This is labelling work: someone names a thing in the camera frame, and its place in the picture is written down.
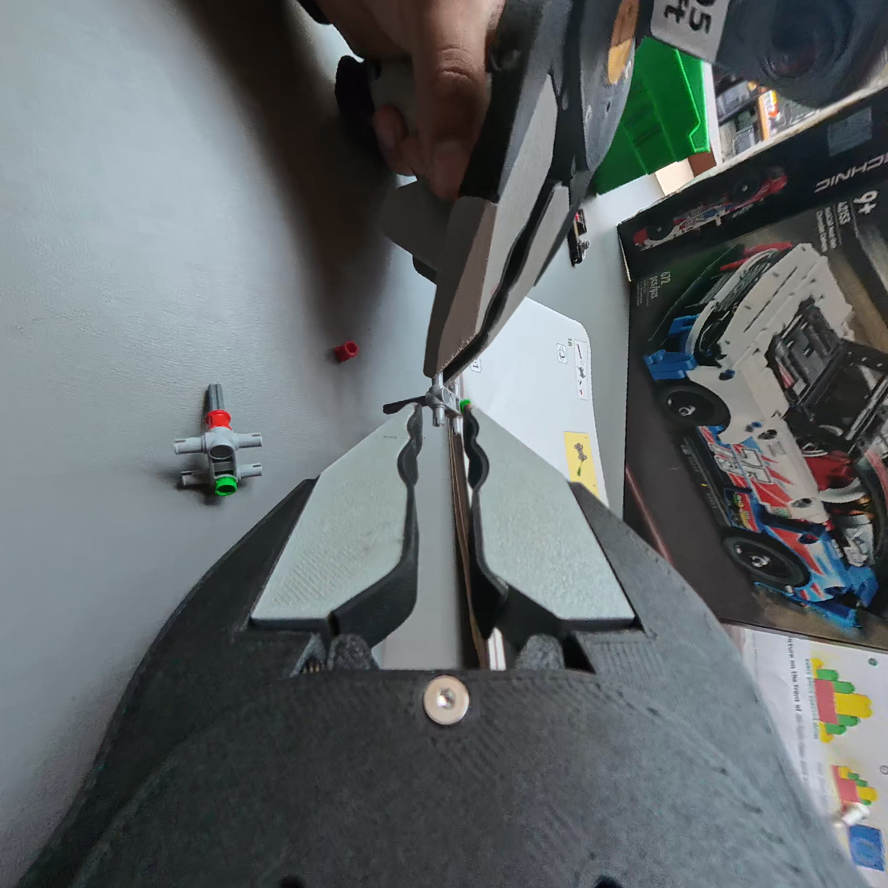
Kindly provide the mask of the lego set box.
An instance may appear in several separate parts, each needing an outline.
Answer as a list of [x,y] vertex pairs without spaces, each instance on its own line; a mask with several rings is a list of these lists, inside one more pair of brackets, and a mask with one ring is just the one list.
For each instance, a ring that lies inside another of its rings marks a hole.
[[886,81],[618,235],[650,540],[724,623],[886,651]]

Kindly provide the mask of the green storage bin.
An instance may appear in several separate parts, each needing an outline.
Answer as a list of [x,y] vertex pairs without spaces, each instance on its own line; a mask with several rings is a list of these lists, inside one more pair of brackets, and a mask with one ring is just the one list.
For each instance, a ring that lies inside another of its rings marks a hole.
[[606,194],[710,150],[705,63],[645,38],[635,54],[623,116],[592,192]]

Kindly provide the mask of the light grey lego connector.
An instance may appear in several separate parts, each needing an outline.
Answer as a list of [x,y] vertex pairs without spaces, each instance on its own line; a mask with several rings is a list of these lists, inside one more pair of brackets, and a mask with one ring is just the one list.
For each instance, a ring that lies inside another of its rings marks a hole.
[[432,423],[435,427],[444,427],[451,420],[462,416],[462,400],[458,393],[445,384],[441,373],[434,377],[425,400],[432,411]]

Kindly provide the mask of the open instruction booklet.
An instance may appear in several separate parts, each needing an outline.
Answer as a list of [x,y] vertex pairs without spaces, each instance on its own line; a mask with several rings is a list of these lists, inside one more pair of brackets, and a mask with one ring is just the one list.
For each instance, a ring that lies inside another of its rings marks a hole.
[[590,339],[579,321],[525,300],[450,387],[567,481],[609,505]]

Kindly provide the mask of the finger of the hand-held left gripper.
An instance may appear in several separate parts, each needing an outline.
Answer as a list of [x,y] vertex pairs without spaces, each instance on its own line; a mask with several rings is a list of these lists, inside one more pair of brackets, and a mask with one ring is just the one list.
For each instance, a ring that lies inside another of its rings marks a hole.
[[554,90],[541,89],[502,194],[462,196],[450,212],[436,272],[424,373],[447,374],[482,333],[489,306],[546,180],[558,115]]
[[560,249],[571,215],[569,189],[555,184],[533,231],[528,237],[521,236],[515,244],[503,278],[482,318],[480,332],[462,345],[447,365],[448,381],[454,380],[479,357],[513,317],[546,268],[551,251]]

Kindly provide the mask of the wooden shelf with boxes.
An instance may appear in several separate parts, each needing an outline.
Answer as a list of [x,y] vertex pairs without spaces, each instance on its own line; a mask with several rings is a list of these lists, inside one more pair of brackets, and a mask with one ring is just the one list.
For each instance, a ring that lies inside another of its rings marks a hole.
[[724,162],[780,136],[818,112],[759,83],[717,70],[713,83]]

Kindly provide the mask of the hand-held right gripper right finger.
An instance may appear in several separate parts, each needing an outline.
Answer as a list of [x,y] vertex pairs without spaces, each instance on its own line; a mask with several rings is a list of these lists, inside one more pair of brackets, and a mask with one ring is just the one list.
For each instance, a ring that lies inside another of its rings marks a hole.
[[536,635],[635,628],[638,618],[574,489],[475,406],[462,413],[471,490],[472,615],[515,652]]

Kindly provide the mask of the grey lego axle connector assembly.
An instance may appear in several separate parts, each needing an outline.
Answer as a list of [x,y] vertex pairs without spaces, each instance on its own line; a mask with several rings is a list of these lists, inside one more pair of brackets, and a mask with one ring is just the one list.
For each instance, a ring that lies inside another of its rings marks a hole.
[[200,456],[202,467],[186,469],[179,474],[179,488],[199,489],[219,497],[233,495],[242,483],[260,478],[263,466],[245,462],[242,452],[260,449],[260,433],[238,433],[232,427],[232,416],[225,404],[220,383],[207,386],[203,396],[203,430],[199,435],[176,438],[173,451],[177,456]]

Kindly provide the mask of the printed sheet acrylic stand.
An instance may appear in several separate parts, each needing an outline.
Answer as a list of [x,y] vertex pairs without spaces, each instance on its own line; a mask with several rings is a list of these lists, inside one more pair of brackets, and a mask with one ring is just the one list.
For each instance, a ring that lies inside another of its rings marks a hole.
[[815,809],[866,883],[886,886],[886,652],[754,629],[729,634]]

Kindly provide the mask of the person's left hand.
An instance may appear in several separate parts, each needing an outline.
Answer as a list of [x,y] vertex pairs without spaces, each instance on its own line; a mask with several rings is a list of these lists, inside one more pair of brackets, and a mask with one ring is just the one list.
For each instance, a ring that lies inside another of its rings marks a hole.
[[394,107],[380,107],[373,115],[376,140],[393,172],[425,179],[439,199],[454,201],[487,112],[487,49],[505,3],[316,1],[302,6],[320,24],[337,28],[361,58],[411,62],[415,125]]

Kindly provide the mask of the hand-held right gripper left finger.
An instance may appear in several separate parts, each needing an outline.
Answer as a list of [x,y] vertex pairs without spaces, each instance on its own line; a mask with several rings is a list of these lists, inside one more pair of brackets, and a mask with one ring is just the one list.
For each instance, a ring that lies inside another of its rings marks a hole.
[[409,404],[317,478],[250,613],[258,629],[360,637],[370,648],[416,605],[417,458]]

